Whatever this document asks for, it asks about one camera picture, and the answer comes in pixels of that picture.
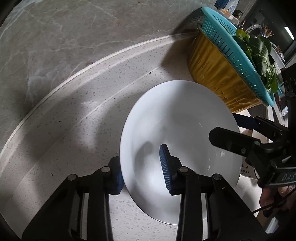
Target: kitchen counter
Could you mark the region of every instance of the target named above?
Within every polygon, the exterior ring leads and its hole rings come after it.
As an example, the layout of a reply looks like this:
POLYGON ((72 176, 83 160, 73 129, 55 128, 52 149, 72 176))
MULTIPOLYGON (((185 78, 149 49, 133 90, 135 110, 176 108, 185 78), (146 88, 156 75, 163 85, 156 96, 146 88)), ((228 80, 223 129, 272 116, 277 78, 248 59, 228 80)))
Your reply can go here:
MULTIPOLYGON (((118 155, 124 122, 141 95, 164 81, 192 81, 186 57, 195 35, 162 37, 103 58, 26 116, 0 156, 0 211, 19 236, 69 174, 91 174, 118 155)), ((260 188, 251 179, 241 176, 235 190, 258 208, 260 188)), ((115 240, 176 238, 177 226, 147 216, 126 189, 110 196, 110 215, 115 240)))
POLYGON ((0 149, 28 112, 71 75, 169 35, 215 0, 23 0, 0 27, 0 149))

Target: teal colander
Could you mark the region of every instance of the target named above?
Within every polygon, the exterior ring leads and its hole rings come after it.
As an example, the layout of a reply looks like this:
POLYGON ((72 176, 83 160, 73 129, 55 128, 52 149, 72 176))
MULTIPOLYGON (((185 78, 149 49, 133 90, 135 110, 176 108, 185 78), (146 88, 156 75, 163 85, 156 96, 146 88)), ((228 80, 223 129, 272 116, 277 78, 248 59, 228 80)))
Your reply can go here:
POLYGON ((274 106, 274 94, 268 93, 251 61, 232 38, 237 28, 224 16, 209 7, 202 7, 202 11, 205 14, 202 24, 204 33, 225 54, 257 98, 266 106, 274 106))

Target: leafy greens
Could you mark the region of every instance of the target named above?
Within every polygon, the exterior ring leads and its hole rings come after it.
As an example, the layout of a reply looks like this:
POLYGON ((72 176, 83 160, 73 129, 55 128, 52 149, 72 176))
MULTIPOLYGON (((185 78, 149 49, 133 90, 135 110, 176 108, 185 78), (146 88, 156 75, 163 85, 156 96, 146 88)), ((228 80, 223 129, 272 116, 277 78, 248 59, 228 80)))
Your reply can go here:
POLYGON ((233 39, 238 43, 255 67, 266 89, 270 89, 273 93, 277 92, 278 82, 275 67, 270 64, 268 58, 271 50, 269 39, 263 36, 252 38, 242 29, 236 31, 236 36, 233 36, 233 39))

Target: yellow container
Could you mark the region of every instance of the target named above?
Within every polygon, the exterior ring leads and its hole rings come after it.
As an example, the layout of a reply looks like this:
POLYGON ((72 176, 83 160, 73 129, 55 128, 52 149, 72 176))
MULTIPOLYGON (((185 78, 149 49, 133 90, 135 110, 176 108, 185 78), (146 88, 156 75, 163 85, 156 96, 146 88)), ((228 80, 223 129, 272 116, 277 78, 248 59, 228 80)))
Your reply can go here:
POLYGON ((227 57, 201 30, 193 43, 188 68, 195 82, 218 95, 231 112, 261 104, 227 57))

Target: bottle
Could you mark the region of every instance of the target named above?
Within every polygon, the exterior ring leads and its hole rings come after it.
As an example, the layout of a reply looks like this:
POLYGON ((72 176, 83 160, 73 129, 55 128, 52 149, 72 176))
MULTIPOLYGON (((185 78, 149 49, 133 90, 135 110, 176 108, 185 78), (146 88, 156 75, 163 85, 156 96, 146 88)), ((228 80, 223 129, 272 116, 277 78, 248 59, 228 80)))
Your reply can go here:
POLYGON ((223 9, 226 7, 228 2, 229 2, 229 0, 217 0, 215 3, 215 7, 219 10, 223 9))
POLYGON ((237 4, 239 3, 239 0, 230 0, 225 9, 230 13, 230 14, 233 14, 236 7, 237 7, 237 4))

